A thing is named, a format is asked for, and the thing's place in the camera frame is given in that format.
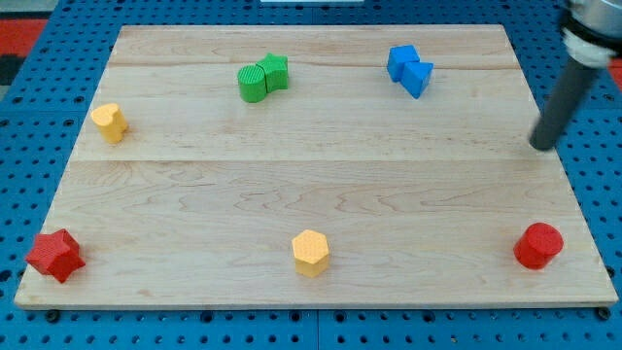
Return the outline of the robot arm end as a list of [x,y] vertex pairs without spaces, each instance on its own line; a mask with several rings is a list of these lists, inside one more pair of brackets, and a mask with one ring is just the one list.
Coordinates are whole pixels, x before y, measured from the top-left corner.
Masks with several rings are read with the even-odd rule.
[[567,0],[560,28],[572,59],[604,69],[621,55],[621,0]]

